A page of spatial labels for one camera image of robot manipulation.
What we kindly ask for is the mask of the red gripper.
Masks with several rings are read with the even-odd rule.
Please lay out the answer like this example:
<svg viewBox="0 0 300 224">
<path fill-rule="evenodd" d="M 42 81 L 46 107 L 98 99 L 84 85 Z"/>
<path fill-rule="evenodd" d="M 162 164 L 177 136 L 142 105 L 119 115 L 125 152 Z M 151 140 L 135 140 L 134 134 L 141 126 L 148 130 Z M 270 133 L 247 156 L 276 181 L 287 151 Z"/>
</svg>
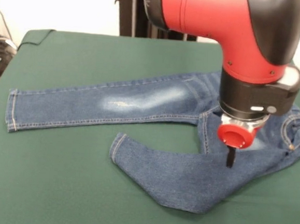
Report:
<svg viewBox="0 0 300 224">
<path fill-rule="evenodd" d="M 248 148 L 253 143 L 258 129 L 262 128 L 266 123 L 266 119 L 258 119 L 253 121 L 238 120 L 228 115 L 221 116 L 221 124 L 217 133 L 219 139 L 227 145 L 228 154 L 226 158 L 226 167 L 232 168 L 236 148 Z"/>
</svg>

